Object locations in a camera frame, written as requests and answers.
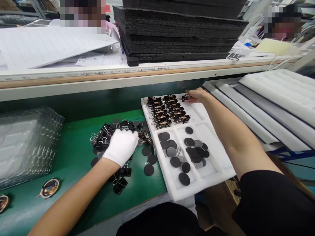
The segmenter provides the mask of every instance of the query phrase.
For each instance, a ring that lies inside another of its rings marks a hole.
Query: white foam insert
[[[246,88],[244,85],[238,84],[235,89],[289,129],[306,144],[315,149],[315,130],[311,126],[291,115],[278,105]]]
[[[177,94],[177,97],[181,98],[182,95],[184,94]],[[151,116],[148,114],[149,110],[146,108],[146,102],[147,98],[141,99],[142,109],[157,150],[158,161],[171,199],[179,201],[235,176],[230,159],[218,139],[207,111],[202,104],[180,102],[187,115],[190,115],[191,120],[185,124],[176,124],[167,128],[155,129],[153,120],[150,119]],[[191,127],[194,133],[187,134],[185,132],[186,127]],[[190,178],[189,186],[184,186],[179,181],[179,174],[182,172],[181,168],[174,168],[170,163],[171,158],[166,157],[163,152],[158,139],[158,134],[163,132],[168,132],[171,136],[170,139],[174,140],[182,148],[180,155],[190,164],[191,170],[188,173]],[[195,168],[186,152],[187,146],[184,144],[184,139],[188,137],[194,140],[199,139],[208,146],[210,157],[205,158],[207,165],[200,169]]]
[[[315,127],[315,80],[287,69],[245,75],[241,84]]]
[[[235,102],[224,95],[221,91],[215,88],[209,81],[206,81],[203,86],[227,108],[237,115],[250,129],[253,131],[264,143],[271,144],[279,142],[279,140],[260,125],[255,119],[248,115],[242,108]]]
[[[248,98],[237,92],[234,88],[224,82],[216,83],[216,87],[227,95],[231,100],[238,104],[251,117],[265,127],[270,133],[277,137],[291,151],[311,150],[305,143],[292,134],[288,129],[279,124],[275,119],[260,109]]]

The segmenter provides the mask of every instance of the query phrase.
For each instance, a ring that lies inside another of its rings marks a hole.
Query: workbench
[[[52,173],[0,191],[0,194],[11,198],[9,207],[0,215],[0,236],[28,234],[49,207],[91,169],[91,161],[96,156],[90,144],[91,134],[97,133],[104,123],[110,124],[115,118],[145,120],[143,111],[139,109],[64,124]],[[126,177],[128,185],[123,192],[116,195],[112,183],[106,183],[70,235],[77,235],[167,191],[158,163],[154,165],[152,176],[144,174],[147,157],[142,155],[142,148],[136,148],[128,164],[132,168],[132,175]],[[61,180],[56,194],[48,199],[37,197],[43,184],[52,177]]]

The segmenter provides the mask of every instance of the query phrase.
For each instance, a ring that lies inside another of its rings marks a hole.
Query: white foam tray
[[[184,94],[177,94],[176,97],[181,98],[182,95]],[[190,115],[191,121],[185,124],[176,124],[171,127],[156,129],[153,125],[153,120],[150,119],[151,115],[149,114],[149,110],[146,108],[147,99],[148,98],[142,98],[141,105],[153,143],[157,150],[157,158],[171,199],[179,201],[196,194],[207,187],[219,184],[235,176],[235,171],[230,159],[228,158],[222,143],[218,139],[207,111],[202,104],[187,104],[185,102],[180,102],[187,115]],[[185,132],[186,127],[191,127],[194,130],[194,133],[187,134]],[[188,173],[190,178],[189,186],[184,186],[179,181],[179,174],[182,172],[181,168],[174,168],[170,163],[170,157],[165,157],[164,155],[158,139],[158,134],[163,132],[168,132],[171,136],[170,139],[174,140],[177,145],[182,148],[180,155],[185,157],[186,161],[190,164],[191,170]],[[187,146],[183,141],[188,137],[194,140],[199,139],[208,146],[210,157],[205,158],[207,165],[200,169],[195,168],[186,152]]]

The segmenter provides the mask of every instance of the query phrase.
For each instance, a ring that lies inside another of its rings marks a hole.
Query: gloved hand
[[[109,147],[103,154],[103,157],[116,162],[123,167],[127,160],[131,157],[138,144],[138,132],[121,131],[117,129],[109,143]]]

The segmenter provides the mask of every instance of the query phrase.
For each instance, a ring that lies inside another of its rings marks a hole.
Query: white paper
[[[82,54],[76,65],[77,66],[101,66],[103,65],[104,54],[99,54],[95,52],[87,52]]]
[[[104,56],[104,65],[112,66],[112,65],[122,65],[122,60],[120,56]]]
[[[115,43],[90,27],[0,29],[0,51],[10,70],[38,68]]]

